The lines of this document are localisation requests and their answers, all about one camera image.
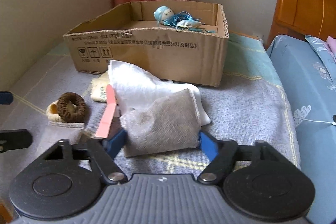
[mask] hair scrunchie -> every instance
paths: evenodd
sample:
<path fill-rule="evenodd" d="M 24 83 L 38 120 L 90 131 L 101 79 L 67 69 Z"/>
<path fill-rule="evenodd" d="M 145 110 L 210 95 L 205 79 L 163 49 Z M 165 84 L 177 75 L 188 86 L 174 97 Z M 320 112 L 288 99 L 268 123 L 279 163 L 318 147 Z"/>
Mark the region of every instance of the hair scrunchie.
<path fill-rule="evenodd" d="M 67 108 L 69 101 L 77 106 L 74 113 L 71 113 Z M 66 92 L 58 99 L 57 113 L 65 122 L 84 122 L 85 110 L 86 103 L 77 93 Z"/>

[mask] cardboard box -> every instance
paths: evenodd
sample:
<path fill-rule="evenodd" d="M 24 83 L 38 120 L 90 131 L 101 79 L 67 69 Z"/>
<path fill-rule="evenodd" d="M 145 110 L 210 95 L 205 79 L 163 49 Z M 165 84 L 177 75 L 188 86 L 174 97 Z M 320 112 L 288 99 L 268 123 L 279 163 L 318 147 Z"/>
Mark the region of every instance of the cardboard box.
<path fill-rule="evenodd" d="M 178 31 L 157 26 L 154 11 L 168 6 L 175 13 L 201 18 L 206 30 Z M 161 79 L 218 86 L 229 38 L 222 5 L 185 0 L 128 2 L 64 36 L 78 71 L 107 70 L 110 59 L 135 64 Z"/>

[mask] orange wooden bed frame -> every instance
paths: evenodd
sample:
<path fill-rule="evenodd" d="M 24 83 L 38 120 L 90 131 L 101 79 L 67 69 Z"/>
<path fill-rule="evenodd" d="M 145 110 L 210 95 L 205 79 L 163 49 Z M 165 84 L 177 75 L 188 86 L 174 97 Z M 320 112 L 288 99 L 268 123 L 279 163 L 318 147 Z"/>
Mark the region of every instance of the orange wooden bed frame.
<path fill-rule="evenodd" d="M 336 38 L 336 0 L 277 0 L 266 49 L 279 34 L 301 40 L 306 34 L 324 41 L 329 35 Z"/>

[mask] bed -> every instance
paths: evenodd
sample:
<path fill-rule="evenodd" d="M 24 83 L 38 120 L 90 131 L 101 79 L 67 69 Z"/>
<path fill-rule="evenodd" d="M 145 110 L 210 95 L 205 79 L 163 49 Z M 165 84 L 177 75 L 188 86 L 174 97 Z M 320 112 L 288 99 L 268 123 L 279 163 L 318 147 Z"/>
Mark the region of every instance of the bed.
<path fill-rule="evenodd" d="M 265 48 L 274 37 L 286 34 L 304 40 L 309 34 L 326 40 L 336 37 L 336 0 L 277 0 Z"/>
<path fill-rule="evenodd" d="M 336 114 L 336 63 L 325 40 L 336 37 L 336 0 L 277 0 L 267 53 L 295 117 L 332 122 Z M 301 169 L 313 181 L 308 218 L 336 219 L 336 127 L 294 119 Z"/>
<path fill-rule="evenodd" d="M 90 109 L 84 136 L 94 136 L 106 103 L 91 100 L 93 77 L 98 76 L 76 71 L 68 49 L 60 44 L 11 88 L 15 100 L 9 106 L 0 105 L 0 130 L 27 128 L 34 142 L 28 149 L 0 153 L 1 170 L 6 170 L 1 172 L 0 195 L 7 206 L 10 207 L 10 181 L 34 159 L 41 140 L 48 137 L 45 115 L 48 104 L 67 91 L 82 95 Z M 266 140 L 300 166 L 290 106 L 259 40 L 231 33 L 220 87 L 199 86 L 199 90 L 203 107 L 212 121 L 202 130 L 216 138 L 230 138 L 245 145 L 253 145 L 258 139 Z M 113 127 L 118 130 L 118 121 L 113 122 Z M 197 176 L 209 160 L 200 150 L 187 149 L 129 159 L 121 152 L 115 162 L 127 176 L 132 173 L 191 173 Z M 236 168 L 247 164 L 241 162 Z"/>

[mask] white cable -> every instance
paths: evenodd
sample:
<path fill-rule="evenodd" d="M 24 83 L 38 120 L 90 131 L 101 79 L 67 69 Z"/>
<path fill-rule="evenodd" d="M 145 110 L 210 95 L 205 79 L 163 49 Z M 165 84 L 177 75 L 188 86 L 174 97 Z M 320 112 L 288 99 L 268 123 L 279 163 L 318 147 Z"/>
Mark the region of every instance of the white cable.
<path fill-rule="evenodd" d="M 314 121 L 314 120 L 308 120 L 308 119 L 298 118 L 298 117 L 295 117 L 295 116 L 293 116 L 293 118 L 295 118 L 295 119 L 299 119 L 299 120 L 308 121 L 308 122 L 322 122 L 322 123 L 328 123 L 328 124 L 332 124 L 333 126 L 336 126 L 336 122 Z"/>

